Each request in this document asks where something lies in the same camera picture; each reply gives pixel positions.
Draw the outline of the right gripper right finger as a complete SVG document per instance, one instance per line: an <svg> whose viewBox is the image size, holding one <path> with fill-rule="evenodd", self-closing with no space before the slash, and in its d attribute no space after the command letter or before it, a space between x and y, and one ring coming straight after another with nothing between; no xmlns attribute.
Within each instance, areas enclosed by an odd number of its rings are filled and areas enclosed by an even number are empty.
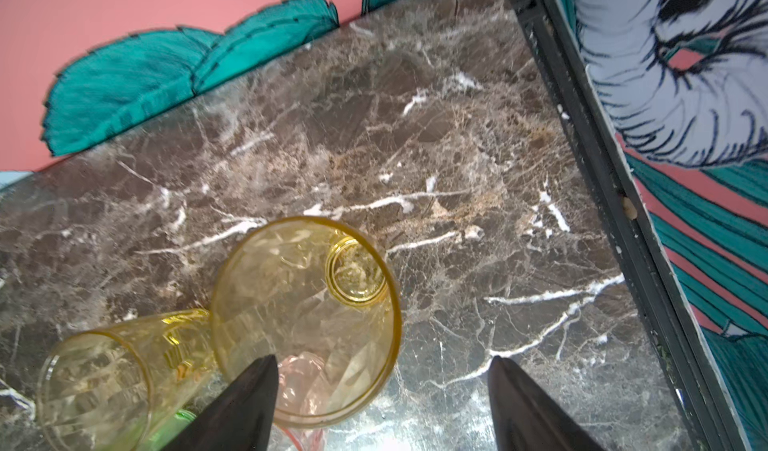
<svg viewBox="0 0 768 451"><path fill-rule="evenodd" d="M603 450L509 358L492 359L488 393L499 450Z"/></svg>

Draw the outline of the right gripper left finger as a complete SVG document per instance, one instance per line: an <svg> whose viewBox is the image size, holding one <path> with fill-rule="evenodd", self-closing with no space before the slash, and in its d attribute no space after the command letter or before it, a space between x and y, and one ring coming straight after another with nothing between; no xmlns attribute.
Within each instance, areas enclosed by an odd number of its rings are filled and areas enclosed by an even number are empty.
<svg viewBox="0 0 768 451"><path fill-rule="evenodd" d="M167 450L265 450L268 448L279 385L276 357L250 364Z"/></svg>

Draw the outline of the tall yellow glass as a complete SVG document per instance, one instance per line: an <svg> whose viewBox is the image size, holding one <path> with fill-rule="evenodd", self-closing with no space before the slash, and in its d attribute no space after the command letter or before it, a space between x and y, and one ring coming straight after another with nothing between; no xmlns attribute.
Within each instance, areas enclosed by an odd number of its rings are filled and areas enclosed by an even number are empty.
<svg viewBox="0 0 768 451"><path fill-rule="evenodd" d="M399 289L377 243L329 218L273 221L244 239L221 267L211 306L212 346L234 381L273 355L324 362L312 390L327 400L312 415L276 410L274 421L322 428L364 409L383 389L402 340Z"/></svg>

